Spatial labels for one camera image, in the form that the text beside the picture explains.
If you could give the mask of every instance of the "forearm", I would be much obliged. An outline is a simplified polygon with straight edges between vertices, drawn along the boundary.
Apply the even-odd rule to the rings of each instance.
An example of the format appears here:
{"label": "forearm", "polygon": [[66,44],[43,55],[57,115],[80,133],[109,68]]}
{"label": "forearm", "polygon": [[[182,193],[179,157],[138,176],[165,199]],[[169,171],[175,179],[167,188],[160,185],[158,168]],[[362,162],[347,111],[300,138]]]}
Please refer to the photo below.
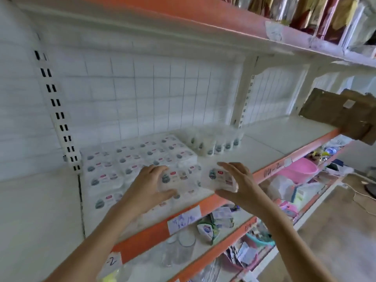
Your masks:
{"label": "forearm", "polygon": [[96,281],[112,247],[133,218],[134,214],[129,205],[113,206],[91,235],[55,269],[45,282]]}
{"label": "forearm", "polygon": [[327,268],[294,230],[289,218],[275,205],[262,217],[294,282],[335,282]]}

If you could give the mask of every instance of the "finger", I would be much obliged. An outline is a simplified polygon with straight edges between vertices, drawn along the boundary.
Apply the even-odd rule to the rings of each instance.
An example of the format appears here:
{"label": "finger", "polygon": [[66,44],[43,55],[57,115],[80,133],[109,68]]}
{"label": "finger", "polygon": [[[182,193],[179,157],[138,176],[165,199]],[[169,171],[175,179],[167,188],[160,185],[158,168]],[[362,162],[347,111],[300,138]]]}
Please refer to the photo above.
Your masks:
{"label": "finger", "polygon": [[222,189],[215,190],[215,193],[219,197],[222,197],[223,199],[229,200],[231,202],[235,202],[236,201],[236,196],[237,196],[236,193],[233,193],[233,192],[230,192],[230,191],[227,191],[227,190],[222,190]]}
{"label": "finger", "polygon": [[237,170],[242,172],[245,175],[248,175],[250,173],[248,167],[244,166],[243,163],[240,162],[229,162],[230,165],[235,166]]}
{"label": "finger", "polygon": [[176,196],[177,195],[177,190],[176,189],[171,189],[171,190],[167,190],[167,191],[164,191],[164,192],[159,192],[158,194],[158,201],[160,203],[172,198],[173,196]]}
{"label": "finger", "polygon": [[153,168],[155,167],[155,165],[149,165],[149,166],[144,166],[142,169],[141,169],[141,171],[140,171],[140,173],[142,172],[142,173],[149,173],[151,170],[153,170]]}
{"label": "finger", "polygon": [[230,165],[226,162],[217,162],[217,165],[230,172],[230,174],[235,178],[237,182],[242,179],[243,174],[235,166]]}
{"label": "finger", "polygon": [[150,171],[150,173],[151,173],[151,174],[154,174],[154,175],[156,175],[156,176],[159,176],[159,175],[161,175],[161,173],[162,173],[163,171],[166,171],[166,170],[168,170],[168,167],[167,167],[166,165],[161,165],[161,166],[156,166],[156,167],[154,167],[154,168]]}

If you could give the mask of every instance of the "left hand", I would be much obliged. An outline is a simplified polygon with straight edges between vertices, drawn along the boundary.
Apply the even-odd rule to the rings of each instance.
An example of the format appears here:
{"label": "left hand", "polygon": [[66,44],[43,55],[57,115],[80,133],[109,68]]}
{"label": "left hand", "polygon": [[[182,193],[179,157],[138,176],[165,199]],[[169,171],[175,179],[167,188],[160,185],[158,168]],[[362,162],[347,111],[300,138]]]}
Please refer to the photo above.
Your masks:
{"label": "left hand", "polygon": [[150,165],[142,168],[123,198],[116,205],[130,206],[136,217],[175,196],[177,194],[175,189],[165,192],[157,190],[158,179],[161,173],[167,169],[168,167],[164,165]]}

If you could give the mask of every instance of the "hand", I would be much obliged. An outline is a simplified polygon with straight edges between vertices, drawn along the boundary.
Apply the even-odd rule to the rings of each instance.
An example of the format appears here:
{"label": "hand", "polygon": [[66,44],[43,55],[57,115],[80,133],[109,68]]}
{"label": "hand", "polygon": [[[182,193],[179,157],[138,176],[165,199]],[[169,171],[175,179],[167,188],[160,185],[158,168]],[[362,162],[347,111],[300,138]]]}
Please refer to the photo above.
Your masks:
{"label": "hand", "polygon": [[218,162],[217,164],[226,169],[239,185],[236,193],[226,190],[216,190],[215,193],[218,196],[239,205],[248,213],[261,219],[269,209],[273,208],[274,204],[272,200],[262,191],[253,179],[252,173],[242,163]]}
{"label": "hand", "polygon": [[165,192],[157,190],[159,176],[167,169],[167,166],[155,165],[142,168],[123,198],[116,205],[130,206],[135,217],[137,217],[176,195],[175,189]]}

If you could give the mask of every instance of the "cardboard box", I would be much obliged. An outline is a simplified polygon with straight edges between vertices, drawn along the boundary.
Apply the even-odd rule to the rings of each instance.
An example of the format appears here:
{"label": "cardboard box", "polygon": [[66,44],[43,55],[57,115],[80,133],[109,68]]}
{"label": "cardboard box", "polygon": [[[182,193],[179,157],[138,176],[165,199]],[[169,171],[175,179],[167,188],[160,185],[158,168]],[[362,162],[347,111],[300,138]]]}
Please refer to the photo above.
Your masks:
{"label": "cardboard box", "polygon": [[299,115],[341,128],[341,134],[372,145],[376,141],[376,99],[360,95],[352,90],[338,95],[314,88]]}

